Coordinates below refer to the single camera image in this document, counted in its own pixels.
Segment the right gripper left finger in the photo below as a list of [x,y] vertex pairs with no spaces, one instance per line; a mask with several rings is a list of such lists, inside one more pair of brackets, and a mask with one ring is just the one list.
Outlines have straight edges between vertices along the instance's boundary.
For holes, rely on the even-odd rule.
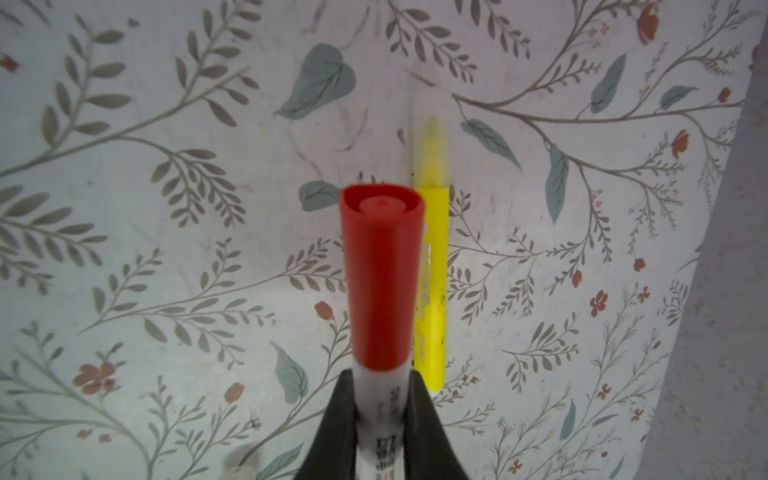
[[357,458],[357,418],[353,374],[337,379],[314,441],[295,480],[352,480]]

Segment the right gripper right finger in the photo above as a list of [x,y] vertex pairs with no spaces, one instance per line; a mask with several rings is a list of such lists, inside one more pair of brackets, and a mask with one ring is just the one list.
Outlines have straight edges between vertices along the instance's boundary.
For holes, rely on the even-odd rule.
[[410,371],[403,437],[408,480],[468,480],[443,429],[421,374]]

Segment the yellow highlighter pen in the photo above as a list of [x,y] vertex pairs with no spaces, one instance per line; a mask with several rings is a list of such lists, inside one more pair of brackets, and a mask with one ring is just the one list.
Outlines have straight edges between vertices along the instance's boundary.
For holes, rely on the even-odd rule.
[[436,394],[445,384],[450,186],[415,189],[426,211],[414,325],[414,367],[427,390]]

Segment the red pen cap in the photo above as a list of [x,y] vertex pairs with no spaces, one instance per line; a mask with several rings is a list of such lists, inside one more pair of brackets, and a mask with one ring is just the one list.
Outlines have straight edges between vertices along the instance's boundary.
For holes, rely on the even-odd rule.
[[359,184],[342,190],[339,207],[352,354],[391,371],[410,356],[425,203],[410,188]]

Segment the translucent highlighter cap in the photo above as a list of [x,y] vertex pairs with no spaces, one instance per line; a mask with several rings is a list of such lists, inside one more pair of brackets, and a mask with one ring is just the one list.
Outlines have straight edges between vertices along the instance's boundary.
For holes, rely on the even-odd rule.
[[451,94],[413,72],[408,100],[411,184],[417,189],[447,189],[451,183],[448,141]]

